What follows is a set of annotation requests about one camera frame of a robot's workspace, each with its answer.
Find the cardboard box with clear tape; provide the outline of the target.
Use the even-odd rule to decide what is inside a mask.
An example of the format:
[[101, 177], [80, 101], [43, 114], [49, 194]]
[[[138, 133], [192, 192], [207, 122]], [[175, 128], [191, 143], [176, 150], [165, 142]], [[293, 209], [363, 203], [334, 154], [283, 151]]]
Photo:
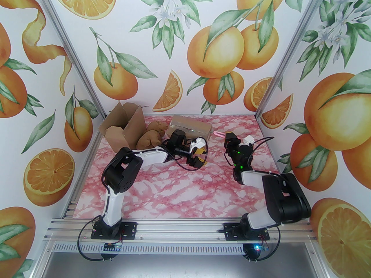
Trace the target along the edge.
[[174, 115], [166, 131], [167, 136], [170, 137], [177, 129], [184, 131], [187, 139], [203, 137], [208, 142], [212, 132], [212, 125], [193, 117]]

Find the brown plush toy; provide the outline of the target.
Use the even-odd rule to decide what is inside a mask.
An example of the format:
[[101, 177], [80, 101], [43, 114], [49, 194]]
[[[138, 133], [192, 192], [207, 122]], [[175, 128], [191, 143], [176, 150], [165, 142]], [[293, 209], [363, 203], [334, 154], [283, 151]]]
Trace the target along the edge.
[[168, 125], [165, 122], [152, 121], [145, 133], [139, 138], [136, 149], [146, 150], [159, 146], [165, 135]]

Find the plain brown cardboard box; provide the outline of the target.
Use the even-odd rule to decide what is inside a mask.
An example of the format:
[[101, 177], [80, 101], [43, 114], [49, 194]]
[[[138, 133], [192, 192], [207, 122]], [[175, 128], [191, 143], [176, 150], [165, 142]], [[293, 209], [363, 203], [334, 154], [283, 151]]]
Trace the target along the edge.
[[115, 153], [123, 147], [135, 150], [138, 140], [147, 130], [142, 107], [118, 102], [98, 130]]

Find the pink marble pattern mat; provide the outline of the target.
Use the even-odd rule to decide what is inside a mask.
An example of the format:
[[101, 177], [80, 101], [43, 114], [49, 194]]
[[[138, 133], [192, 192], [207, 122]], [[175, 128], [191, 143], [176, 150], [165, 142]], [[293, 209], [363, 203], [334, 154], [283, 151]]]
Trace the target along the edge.
[[[212, 125], [213, 131], [232, 131], [240, 139], [263, 138], [254, 115], [191, 116]], [[262, 189], [237, 183], [224, 157], [224, 139], [211, 134], [204, 168], [188, 172], [174, 161], [154, 164], [139, 172], [125, 193], [122, 217], [131, 219], [240, 217], [265, 208]], [[103, 213], [106, 189], [101, 173], [115, 156], [104, 137], [82, 188], [73, 219], [92, 219]], [[254, 170], [279, 173], [266, 144], [253, 154]]]

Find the white slotted metal strip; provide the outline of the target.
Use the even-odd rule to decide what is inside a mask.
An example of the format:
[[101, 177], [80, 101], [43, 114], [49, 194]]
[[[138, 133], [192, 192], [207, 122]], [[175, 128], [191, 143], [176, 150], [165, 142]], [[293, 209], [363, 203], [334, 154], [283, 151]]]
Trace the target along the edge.
[[161, 254], [161, 255], [241, 255], [242, 244], [123, 243], [116, 253], [103, 252], [104, 242], [81, 242], [80, 250], [88, 254]]

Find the grey metal tray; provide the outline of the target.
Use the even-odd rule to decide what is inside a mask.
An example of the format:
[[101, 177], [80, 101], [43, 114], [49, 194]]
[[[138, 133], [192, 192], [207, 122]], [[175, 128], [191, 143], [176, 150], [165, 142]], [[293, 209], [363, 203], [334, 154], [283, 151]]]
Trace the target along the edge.
[[93, 262], [54, 253], [37, 278], [318, 278], [305, 257], [248, 262], [240, 255], [118, 255]]

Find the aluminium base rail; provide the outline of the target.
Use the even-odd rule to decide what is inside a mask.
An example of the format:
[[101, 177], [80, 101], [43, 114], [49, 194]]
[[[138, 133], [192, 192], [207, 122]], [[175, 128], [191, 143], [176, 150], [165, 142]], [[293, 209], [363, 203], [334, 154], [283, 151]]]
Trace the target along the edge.
[[[45, 232], [44, 240], [76, 241], [87, 219], [52, 219]], [[225, 243], [219, 233], [226, 222], [239, 223], [238, 217], [176, 218], [176, 219], [128, 219], [137, 223], [135, 242], [200, 242]], [[307, 220], [280, 226], [281, 242], [317, 242], [316, 235]]]

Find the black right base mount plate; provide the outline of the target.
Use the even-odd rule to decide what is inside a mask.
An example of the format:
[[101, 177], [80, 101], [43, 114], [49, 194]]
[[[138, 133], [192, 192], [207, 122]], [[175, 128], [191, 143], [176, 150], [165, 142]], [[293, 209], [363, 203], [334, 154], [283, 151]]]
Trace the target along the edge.
[[218, 233], [223, 233], [227, 241], [269, 241], [266, 228], [252, 229], [249, 224], [227, 222]]

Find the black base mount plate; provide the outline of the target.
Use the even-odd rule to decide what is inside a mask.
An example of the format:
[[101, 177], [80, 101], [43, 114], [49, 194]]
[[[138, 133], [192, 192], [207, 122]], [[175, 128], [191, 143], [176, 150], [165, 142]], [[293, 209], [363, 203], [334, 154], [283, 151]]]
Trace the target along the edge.
[[266, 228], [252, 229], [249, 224], [227, 222], [218, 233], [223, 233], [227, 241], [269, 241]]
[[117, 222], [113, 226], [104, 221], [94, 223], [91, 239], [97, 240], [134, 240], [137, 231], [136, 222]]

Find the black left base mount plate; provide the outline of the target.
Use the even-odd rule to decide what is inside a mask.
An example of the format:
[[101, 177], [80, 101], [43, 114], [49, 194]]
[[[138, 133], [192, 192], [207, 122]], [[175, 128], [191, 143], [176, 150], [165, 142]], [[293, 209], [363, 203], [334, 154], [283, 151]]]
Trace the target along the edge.
[[117, 222], [113, 226], [104, 221], [94, 223], [91, 239], [97, 240], [134, 240], [137, 231], [136, 222]]

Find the aluminium corner post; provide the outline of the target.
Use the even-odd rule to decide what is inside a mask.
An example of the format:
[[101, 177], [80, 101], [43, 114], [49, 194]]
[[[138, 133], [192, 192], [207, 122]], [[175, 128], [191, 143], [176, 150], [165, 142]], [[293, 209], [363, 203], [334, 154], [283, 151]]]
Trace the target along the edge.
[[282, 57], [281, 62], [278, 65], [276, 72], [272, 77], [272, 81], [268, 86], [264, 97], [258, 106], [258, 109], [255, 113], [255, 118], [258, 120], [262, 113], [264, 112], [265, 107], [267, 106], [268, 102], [270, 101], [271, 96], [273, 95], [274, 91], [278, 88], [280, 81], [283, 79], [284, 72], [289, 65], [293, 55], [295, 54], [296, 50], [302, 38], [304, 36], [305, 31], [307, 30], [308, 24], [312, 19], [312, 15], [314, 11], [319, 7], [319, 4], [322, 0], [309, 0], [303, 14], [298, 22], [297, 28], [293, 33], [293, 37]]
[[72, 64], [74, 65], [79, 77], [81, 78], [81, 81], [83, 82], [85, 89], [88, 91], [90, 97], [92, 98], [93, 103], [96, 105], [98, 114], [105, 119], [106, 113], [105, 110], [98, 99], [98, 96], [93, 89], [93, 86], [91, 82], [89, 81], [89, 77], [78, 57], [78, 54], [76, 53], [74, 46], [66, 32], [66, 29], [64, 28], [64, 25], [59, 18], [57, 11], [55, 10], [51, 0], [41, 0], [42, 6], [44, 6], [46, 13], [49, 15], [49, 17], [52, 20], [52, 24], [54, 25], [54, 28], [66, 50], [66, 53], [71, 60]]

